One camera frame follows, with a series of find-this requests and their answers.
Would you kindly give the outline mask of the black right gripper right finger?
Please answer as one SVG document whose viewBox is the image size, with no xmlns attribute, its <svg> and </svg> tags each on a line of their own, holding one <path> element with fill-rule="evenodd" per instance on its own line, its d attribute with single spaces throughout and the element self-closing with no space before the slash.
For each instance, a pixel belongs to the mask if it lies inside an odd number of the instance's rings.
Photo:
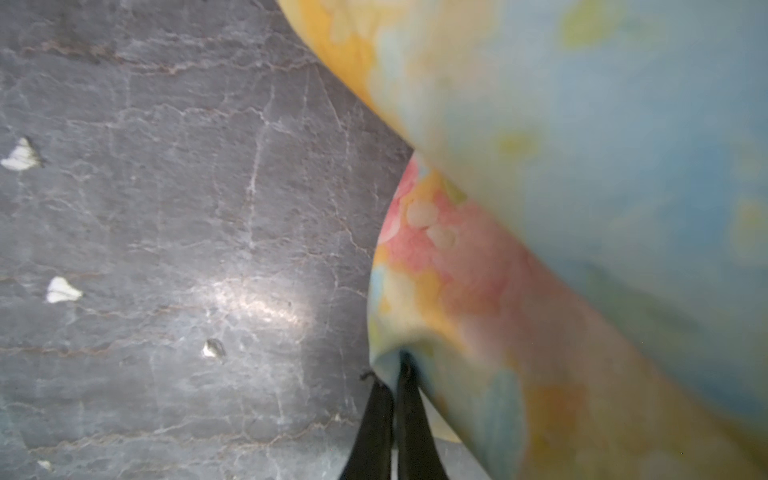
<svg viewBox="0 0 768 480">
<path fill-rule="evenodd" d="M 412 357 L 402 353 L 395 400 L 395 439 L 400 480 L 448 480 L 419 391 Z"/>
</svg>

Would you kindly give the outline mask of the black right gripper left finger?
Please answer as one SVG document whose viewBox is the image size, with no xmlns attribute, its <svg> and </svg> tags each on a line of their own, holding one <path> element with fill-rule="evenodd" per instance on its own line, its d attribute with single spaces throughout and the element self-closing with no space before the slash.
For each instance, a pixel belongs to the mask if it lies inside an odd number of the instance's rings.
<svg viewBox="0 0 768 480">
<path fill-rule="evenodd" d="M 373 379 L 372 389 L 341 480 L 390 480 L 393 445 L 394 397 L 373 371 L 360 379 Z"/>
</svg>

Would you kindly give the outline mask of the pastel floral skirt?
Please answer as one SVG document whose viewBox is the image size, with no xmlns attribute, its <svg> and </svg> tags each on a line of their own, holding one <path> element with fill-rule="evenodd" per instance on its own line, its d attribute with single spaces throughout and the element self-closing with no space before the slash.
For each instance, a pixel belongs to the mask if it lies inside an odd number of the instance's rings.
<svg viewBox="0 0 768 480">
<path fill-rule="evenodd" d="M 767 475 L 763 1 L 284 1 L 414 153 L 372 371 L 494 479 Z"/>
</svg>

